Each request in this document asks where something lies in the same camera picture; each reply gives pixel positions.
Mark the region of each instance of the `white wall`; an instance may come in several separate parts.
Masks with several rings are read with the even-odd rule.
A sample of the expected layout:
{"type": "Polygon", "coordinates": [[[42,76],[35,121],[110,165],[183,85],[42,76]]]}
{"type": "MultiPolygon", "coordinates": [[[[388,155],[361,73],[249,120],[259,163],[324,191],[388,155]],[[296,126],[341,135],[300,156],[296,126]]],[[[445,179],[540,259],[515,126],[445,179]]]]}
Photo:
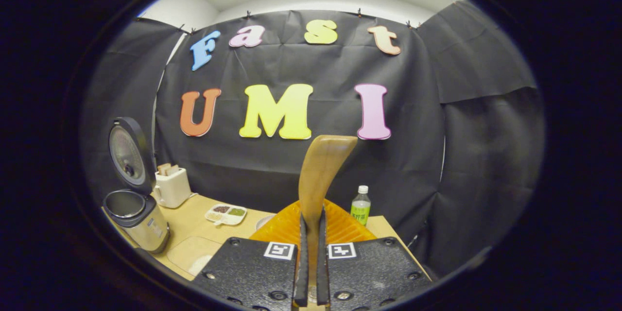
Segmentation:
{"type": "Polygon", "coordinates": [[[142,18],[155,19],[174,27],[184,25],[189,32],[214,23],[218,10],[206,0],[158,0],[142,14],[142,18]]]}
{"type": "Polygon", "coordinates": [[[257,15],[285,10],[335,10],[355,13],[359,8],[365,15],[400,23],[410,20],[413,27],[434,15],[430,10],[398,0],[255,0],[220,12],[213,23],[244,17],[246,10],[251,15],[257,15]]]}

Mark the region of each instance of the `foam letter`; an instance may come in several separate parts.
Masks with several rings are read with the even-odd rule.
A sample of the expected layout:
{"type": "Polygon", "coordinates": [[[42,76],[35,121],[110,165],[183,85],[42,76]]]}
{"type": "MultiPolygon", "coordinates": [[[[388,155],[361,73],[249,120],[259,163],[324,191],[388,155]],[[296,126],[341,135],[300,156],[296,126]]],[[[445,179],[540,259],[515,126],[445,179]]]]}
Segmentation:
{"type": "Polygon", "coordinates": [[[220,32],[218,30],[215,30],[190,47],[190,50],[194,54],[195,59],[192,70],[197,70],[205,63],[209,62],[209,60],[211,59],[211,54],[207,54],[207,52],[212,52],[214,50],[214,48],[216,47],[216,41],[214,39],[218,38],[219,36],[220,32]]]}
{"type": "Polygon", "coordinates": [[[384,107],[382,95],[386,87],[376,84],[359,84],[354,90],[361,95],[363,105],[363,126],[358,129],[358,136],[364,140],[384,140],[390,138],[391,130],[384,125],[384,107]]]}
{"type": "Polygon", "coordinates": [[[244,93],[248,95],[248,108],[244,127],[240,129],[240,136],[243,138],[261,136],[261,129],[257,126],[261,118],[264,130],[271,138],[280,121],[285,118],[283,127],[278,131],[282,138],[296,140],[311,138],[311,130],[307,127],[307,102],[312,92],[311,85],[290,85],[278,103],[275,103],[267,85],[247,87],[244,93]]]}
{"type": "Polygon", "coordinates": [[[229,46],[247,48],[256,47],[261,43],[261,35],[266,31],[266,28],[260,25],[251,25],[238,30],[238,35],[231,38],[229,46]]]}
{"type": "Polygon", "coordinates": [[[214,118],[214,107],[216,98],[220,96],[220,89],[209,89],[203,92],[203,97],[205,98],[203,120],[196,124],[192,122],[192,114],[194,113],[194,105],[198,95],[198,91],[186,92],[182,95],[182,101],[184,102],[182,103],[182,115],[179,119],[179,125],[187,136],[203,136],[207,134],[214,118]]]}
{"type": "Polygon", "coordinates": [[[337,23],[333,21],[324,21],[323,19],[314,19],[307,23],[307,32],[305,40],[310,44],[331,44],[337,41],[337,23]]]}
{"type": "Polygon", "coordinates": [[[374,34],[376,46],[380,51],[388,54],[399,54],[402,52],[399,47],[394,47],[391,43],[391,39],[397,39],[397,35],[394,32],[389,32],[384,25],[367,28],[367,31],[374,34]]]}

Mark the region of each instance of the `bottle label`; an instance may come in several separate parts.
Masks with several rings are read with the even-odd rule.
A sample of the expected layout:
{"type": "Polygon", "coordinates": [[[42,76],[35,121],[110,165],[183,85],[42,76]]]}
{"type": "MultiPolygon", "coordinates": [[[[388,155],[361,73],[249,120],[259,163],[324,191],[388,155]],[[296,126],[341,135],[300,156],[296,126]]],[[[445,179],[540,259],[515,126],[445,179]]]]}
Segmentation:
{"type": "Polygon", "coordinates": [[[361,225],[367,224],[367,218],[369,217],[370,207],[355,207],[352,205],[350,209],[350,215],[355,218],[361,225]]]}

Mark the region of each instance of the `green tea bottle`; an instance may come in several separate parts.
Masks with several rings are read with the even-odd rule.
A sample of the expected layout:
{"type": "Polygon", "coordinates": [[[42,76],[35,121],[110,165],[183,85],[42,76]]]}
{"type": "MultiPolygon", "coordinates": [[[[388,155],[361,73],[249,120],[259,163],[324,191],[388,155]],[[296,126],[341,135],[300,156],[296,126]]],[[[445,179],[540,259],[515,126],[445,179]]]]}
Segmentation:
{"type": "Polygon", "coordinates": [[[369,209],[371,208],[371,200],[367,196],[367,186],[358,187],[358,195],[352,201],[352,209],[350,209],[350,215],[352,215],[361,225],[367,224],[367,218],[369,217],[369,209]]]}

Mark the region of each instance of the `rice cooker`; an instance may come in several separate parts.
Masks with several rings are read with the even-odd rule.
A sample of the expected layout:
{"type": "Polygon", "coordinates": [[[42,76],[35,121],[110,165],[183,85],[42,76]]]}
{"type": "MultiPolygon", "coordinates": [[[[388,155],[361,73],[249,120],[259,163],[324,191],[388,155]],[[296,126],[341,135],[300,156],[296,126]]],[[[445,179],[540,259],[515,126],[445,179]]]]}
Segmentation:
{"type": "Polygon", "coordinates": [[[171,232],[150,195],[156,185],[156,170],[140,125],[132,118],[115,118],[108,147],[116,173],[129,189],[107,194],[104,210],[138,246],[150,253],[161,253],[171,232]]]}

